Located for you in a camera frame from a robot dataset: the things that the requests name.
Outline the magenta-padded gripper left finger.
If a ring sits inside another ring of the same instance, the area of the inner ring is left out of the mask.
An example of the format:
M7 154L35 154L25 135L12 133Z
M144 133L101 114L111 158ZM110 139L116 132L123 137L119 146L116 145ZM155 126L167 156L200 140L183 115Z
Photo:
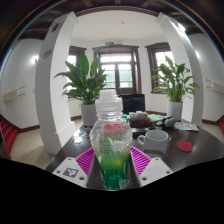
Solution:
M94 163L94 150L87 149L76 157L66 157L53 174L86 188Z

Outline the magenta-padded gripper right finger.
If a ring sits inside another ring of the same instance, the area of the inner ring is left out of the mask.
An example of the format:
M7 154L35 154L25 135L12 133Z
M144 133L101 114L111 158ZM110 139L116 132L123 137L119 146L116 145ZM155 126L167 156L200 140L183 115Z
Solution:
M151 158L135 147L131 147L131 158L141 187L173 173L159 157Z

